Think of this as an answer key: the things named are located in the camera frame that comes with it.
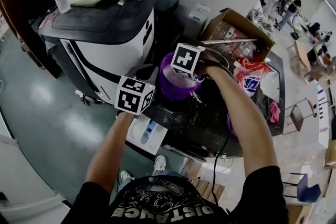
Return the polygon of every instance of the black machine lid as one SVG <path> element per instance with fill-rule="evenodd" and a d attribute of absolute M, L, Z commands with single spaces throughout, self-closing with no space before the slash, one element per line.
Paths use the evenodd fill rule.
<path fill-rule="evenodd" d="M 61 14 L 55 10 L 39 26 L 45 37 L 99 44 L 123 44 L 134 38 L 146 23 L 152 0 L 103 0 L 95 7 L 77 7 Z"/>

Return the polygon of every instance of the green floor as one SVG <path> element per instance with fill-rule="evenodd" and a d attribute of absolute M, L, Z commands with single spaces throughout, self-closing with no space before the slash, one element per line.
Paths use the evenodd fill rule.
<path fill-rule="evenodd" d="M 54 79 L 39 69 L 10 30 L 0 42 L 0 80 L 4 82 L 0 106 L 21 150 L 46 183 L 73 202 L 116 109 L 82 104 L 69 79 L 64 74 Z M 173 170 L 184 161 L 164 148 L 159 154 L 167 157 L 167 167 Z M 151 174 L 153 165 L 125 147 L 121 169 L 141 177 Z"/>

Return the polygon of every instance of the pink cloth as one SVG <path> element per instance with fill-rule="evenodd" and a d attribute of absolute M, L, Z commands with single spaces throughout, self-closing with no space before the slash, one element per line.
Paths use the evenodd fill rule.
<path fill-rule="evenodd" d="M 269 113 L 270 113 L 269 120 L 272 123 L 277 123 L 279 121 L 280 109 L 276 101 L 272 102 L 272 104 L 270 105 Z"/>

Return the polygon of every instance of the black t-shirt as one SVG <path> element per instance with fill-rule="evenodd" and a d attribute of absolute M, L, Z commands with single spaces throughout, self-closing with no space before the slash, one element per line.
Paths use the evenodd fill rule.
<path fill-rule="evenodd" d="M 301 7 L 301 0 L 294 0 L 293 3 L 294 3 L 295 5 L 297 5 L 298 7 Z M 296 8 L 295 8 L 295 6 L 293 5 L 293 3 L 290 4 L 289 7 L 288 7 L 288 10 L 289 10 L 290 12 L 296 12 Z"/>
<path fill-rule="evenodd" d="M 85 183 L 62 224 L 69 223 L 288 223 L 280 169 L 269 166 L 245 180 L 237 207 L 227 214 L 201 198 L 186 179 L 150 176 L 127 184 L 109 205 L 100 185 Z"/>

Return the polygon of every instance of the blue chair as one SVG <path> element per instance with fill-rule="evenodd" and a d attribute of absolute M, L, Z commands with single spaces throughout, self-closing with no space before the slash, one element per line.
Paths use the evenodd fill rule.
<path fill-rule="evenodd" d="M 290 198 L 297 198 L 298 201 L 300 202 L 308 202 L 310 204 L 316 202 L 321 195 L 320 186 L 316 184 L 312 187 L 308 187 L 308 174 L 291 173 L 291 175 L 303 175 L 303 177 L 297 184 L 283 182 L 284 184 L 297 188 L 296 196 L 288 196 L 288 195 L 284 196 Z"/>

